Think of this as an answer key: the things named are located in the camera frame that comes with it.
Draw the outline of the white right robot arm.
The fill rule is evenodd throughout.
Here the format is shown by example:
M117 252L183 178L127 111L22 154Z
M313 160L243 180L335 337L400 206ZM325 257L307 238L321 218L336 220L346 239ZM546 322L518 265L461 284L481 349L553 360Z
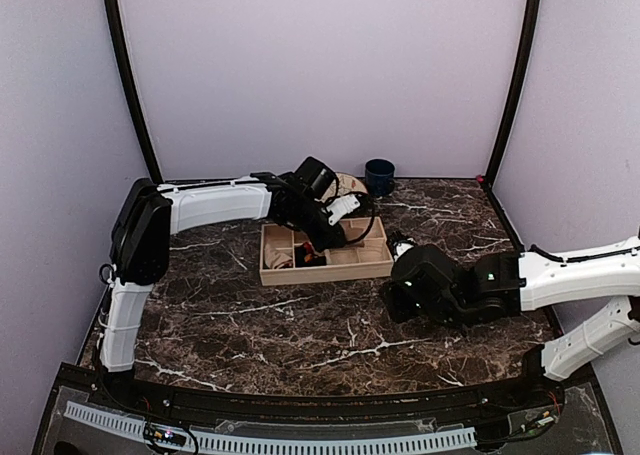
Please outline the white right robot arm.
M537 246L486 255L464 268L435 245L419 245L395 232L387 241L393 260L383 294L391 318L425 316L466 329L565 302L608 298L596 314L523 358L524 376L510 388L521 409L534 407L549 380L569 378L639 331L639 239L564 253Z

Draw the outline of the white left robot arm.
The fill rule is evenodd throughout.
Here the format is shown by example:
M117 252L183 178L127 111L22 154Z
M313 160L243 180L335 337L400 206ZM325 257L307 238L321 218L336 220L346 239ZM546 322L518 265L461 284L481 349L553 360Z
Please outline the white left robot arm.
M98 350L109 373L101 392L120 411L141 402L140 387L121 372L134 366L134 350L147 297L166 274L172 236L192 228L236 220L269 220L304 233L317 251L352 244L341 220L371 196L339 192L338 175L307 157L294 171L190 184L156 184L148 178L132 185L111 234L108 309Z

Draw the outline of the wooden compartment tray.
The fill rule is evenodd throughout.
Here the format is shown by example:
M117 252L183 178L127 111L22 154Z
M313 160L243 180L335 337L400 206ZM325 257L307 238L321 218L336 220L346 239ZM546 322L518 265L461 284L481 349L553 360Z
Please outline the wooden compartment tray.
M278 248L290 248L309 242L302 232L265 224L261 228L260 279L264 286L299 285L337 281L361 280L388 277L391 273L392 256L386 245L387 236L380 218L351 218L340 221L344 225L371 226L367 245L363 248L339 248L318 252L327 259L321 267L269 270L264 265L264 246L272 243Z

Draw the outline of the tan plain sock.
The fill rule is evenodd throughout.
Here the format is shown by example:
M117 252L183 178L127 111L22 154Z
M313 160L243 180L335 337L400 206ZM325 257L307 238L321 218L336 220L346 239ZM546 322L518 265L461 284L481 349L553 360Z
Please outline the tan plain sock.
M367 245L367 237L369 236L371 226L353 226L351 224L344 225L344 234L346 239L346 248L363 248Z

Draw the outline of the beige striped sock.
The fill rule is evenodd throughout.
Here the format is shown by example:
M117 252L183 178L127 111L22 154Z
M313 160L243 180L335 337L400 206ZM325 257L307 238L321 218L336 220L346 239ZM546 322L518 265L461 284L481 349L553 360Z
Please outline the beige striped sock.
M264 246L264 265L269 270L293 268L293 251L290 248L278 248L272 243L267 243Z

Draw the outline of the black argyle sock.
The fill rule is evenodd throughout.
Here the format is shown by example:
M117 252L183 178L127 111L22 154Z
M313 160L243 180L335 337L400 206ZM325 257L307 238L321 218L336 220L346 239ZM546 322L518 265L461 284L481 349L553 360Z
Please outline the black argyle sock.
M294 247L294 265L296 268L321 267L326 264L326 257L320 255L310 243L305 242Z

